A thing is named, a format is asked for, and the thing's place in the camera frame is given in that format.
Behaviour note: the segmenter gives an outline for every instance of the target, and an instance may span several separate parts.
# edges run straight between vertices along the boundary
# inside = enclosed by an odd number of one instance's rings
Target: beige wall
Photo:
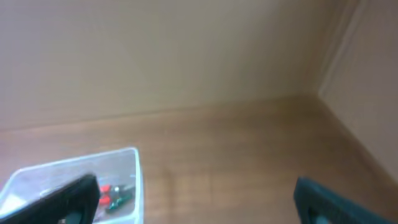
[[[398,181],[398,1],[370,0],[321,98]]]
[[[335,0],[2,0],[0,129],[293,95]]]

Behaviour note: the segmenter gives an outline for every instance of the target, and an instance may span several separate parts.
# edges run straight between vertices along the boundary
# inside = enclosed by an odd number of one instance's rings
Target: black object
[[[304,177],[297,180],[294,200],[303,224],[392,223]]]
[[[100,199],[95,175],[86,174],[10,214],[0,224],[92,224]]]

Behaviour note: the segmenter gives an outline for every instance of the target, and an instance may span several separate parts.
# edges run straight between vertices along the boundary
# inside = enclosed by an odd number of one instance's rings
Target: storage box
[[[0,218],[88,172],[97,176],[99,185],[132,185],[136,191],[135,199],[117,212],[107,214],[98,208],[94,223],[143,223],[142,172],[138,150],[133,147],[17,170],[0,193]]]

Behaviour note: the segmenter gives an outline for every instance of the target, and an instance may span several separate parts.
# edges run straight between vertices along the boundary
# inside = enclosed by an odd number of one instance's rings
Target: white wall
[[[321,98],[398,181],[398,1],[370,0]]]
[[[0,129],[293,95],[336,0],[2,0]]]

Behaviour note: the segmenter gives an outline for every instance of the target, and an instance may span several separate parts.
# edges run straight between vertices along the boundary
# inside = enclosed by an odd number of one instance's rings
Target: clear plastic container
[[[17,170],[0,193],[0,218],[88,172],[97,176],[99,185],[133,185],[136,191],[135,199],[117,212],[106,214],[98,208],[94,223],[144,222],[142,172],[138,150],[133,147]]]

